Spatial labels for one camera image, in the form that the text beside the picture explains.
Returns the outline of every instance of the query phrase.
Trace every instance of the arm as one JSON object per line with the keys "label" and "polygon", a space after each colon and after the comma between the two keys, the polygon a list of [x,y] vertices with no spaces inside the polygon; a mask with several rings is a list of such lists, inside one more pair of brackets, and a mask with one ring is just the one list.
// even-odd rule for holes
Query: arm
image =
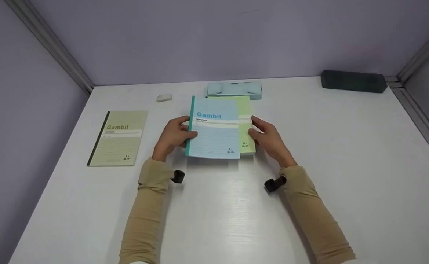
{"label": "arm", "polygon": [[303,167],[298,166],[275,126],[252,117],[263,133],[249,129],[248,134],[280,164],[287,179],[283,187],[288,203],[303,230],[319,264],[341,264],[355,259],[342,230],[323,204]]}
{"label": "arm", "polygon": [[121,241],[119,264],[145,262],[156,264],[156,248],[159,244],[159,227],[164,198],[169,187],[169,180],[174,171],[165,163],[167,155],[177,146],[184,146],[186,139],[196,137],[196,131],[188,132],[182,125],[189,117],[170,120],[159,141],[152,159],[141,168],[138,180],[138,194],[129,214],[123,239]]}

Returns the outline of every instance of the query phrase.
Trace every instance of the notebook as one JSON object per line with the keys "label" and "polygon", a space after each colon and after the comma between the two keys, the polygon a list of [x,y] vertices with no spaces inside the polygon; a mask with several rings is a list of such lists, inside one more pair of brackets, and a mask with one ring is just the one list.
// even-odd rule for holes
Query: notebook
{"label": "notebook", "polygon": [[239,119],[235,100],[193,96],[189,130],[198,136],[186,144],[186,155],[209,159],[240,159]]}
{"label": "notebook", "polygon": [[147,111],[107,112],[87,166],[134,166],[147,115]]}
{"label": "notebook", "polygon": [[248,135],[248,129],[252,127],[252,110],[250,107],[250,97],[243,96],[225,96],[212,97],[217,100],[235,100],[239,112],[239,146],[241,156],[252,156],[255,154],[255,142]]}

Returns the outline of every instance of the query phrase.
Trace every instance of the stack of notebooks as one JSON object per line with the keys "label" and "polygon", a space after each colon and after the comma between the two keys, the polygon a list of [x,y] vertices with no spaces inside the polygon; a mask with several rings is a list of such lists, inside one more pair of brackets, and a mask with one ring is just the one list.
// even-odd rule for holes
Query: stack of notebooks
{"label": "stack of notebooks", "polygon": [[192,97],[190,131],[198,136],[186,144],[186,155],[209,159],[240,159],[253,155],[255,143],[250,98],[245,96]]}

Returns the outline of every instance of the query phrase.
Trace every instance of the beige sleeve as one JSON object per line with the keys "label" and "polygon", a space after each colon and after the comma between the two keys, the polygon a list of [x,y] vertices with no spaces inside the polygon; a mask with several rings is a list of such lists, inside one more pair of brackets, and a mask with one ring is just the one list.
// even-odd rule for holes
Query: beige sleeve
{"label": "beige sleeve", "polygon": [[318,264],[341,264],[355,259],[350,244],[315,191],[301,166],[282,168],[286,177],[283,191],[302,228]]}
{"label": "beige sleeve", "polygon": [[165,162],[147,160],[141,168],[138,194],[128,217],[120,249],[120,264],[156,264],[164,197],[174,171]]}

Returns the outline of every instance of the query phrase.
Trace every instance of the white table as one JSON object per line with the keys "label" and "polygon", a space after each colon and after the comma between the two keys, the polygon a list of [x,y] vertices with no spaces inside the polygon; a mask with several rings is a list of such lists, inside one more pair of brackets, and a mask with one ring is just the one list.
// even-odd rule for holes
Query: white table
{"label": "white table", "polygon": [[[360,258],[429,263],[429,146],[394,94],[327,90],[318,77],[261,80],[254,113],[276,125]],[[188,115],[207,82],[96,87],[10,261],[117,263],[137,179],[166,122]],[[156,103],[160,94],[173,100]],[[149,110],[134,167],[86,167],[108,110]],[[278,170],[253,159],[169,161],[162,264],[302,264],[305,247],[278,193]]]}

